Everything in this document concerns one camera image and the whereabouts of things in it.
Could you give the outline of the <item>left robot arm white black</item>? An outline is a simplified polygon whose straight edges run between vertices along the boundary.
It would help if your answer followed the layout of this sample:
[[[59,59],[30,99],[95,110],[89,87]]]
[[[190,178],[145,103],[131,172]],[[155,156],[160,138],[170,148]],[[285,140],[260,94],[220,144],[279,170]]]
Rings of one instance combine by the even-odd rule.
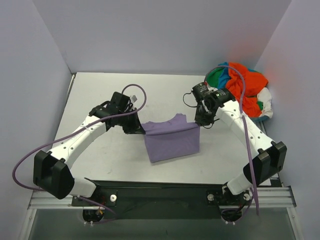
[[[89,179],[73,177],[71,168],[91,143],[115,126],[122,127],[127,135],[146,133],[134,107],[136,100],[135,96],[114,92],[111,100],[89,112],[70,138],[47,152],[40,150],[34,156],[33,183],[59,200],[68,195],[81,196],[88,205],[97,205],[101,201],[97,185]]]

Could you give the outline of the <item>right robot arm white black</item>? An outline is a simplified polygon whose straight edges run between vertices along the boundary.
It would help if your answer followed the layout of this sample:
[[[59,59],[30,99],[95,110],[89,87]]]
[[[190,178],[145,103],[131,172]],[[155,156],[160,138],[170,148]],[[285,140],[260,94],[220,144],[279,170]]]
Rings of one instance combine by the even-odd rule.
[[[195,122],[206,127],[218,118],[249,151],[248,164],[222,188],[221,197],[225,203],[233,204],[240,194],[253,186],[259,186],[283,169],[287,146],[281,141],[273,141],[263,133],[240,110],[239,102],[228,89],[210,90],[201,82],[192,88],[191,93],[197,103]]]

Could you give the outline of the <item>purple t shirt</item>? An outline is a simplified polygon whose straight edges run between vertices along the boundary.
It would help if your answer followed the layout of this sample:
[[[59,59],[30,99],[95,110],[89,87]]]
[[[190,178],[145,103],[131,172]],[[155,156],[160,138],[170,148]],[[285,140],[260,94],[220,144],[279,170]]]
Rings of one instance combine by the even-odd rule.
[[[146,122],[144,143],[151,163],[196,154],[200,151],[200,126],[177,113],[164,122]]]

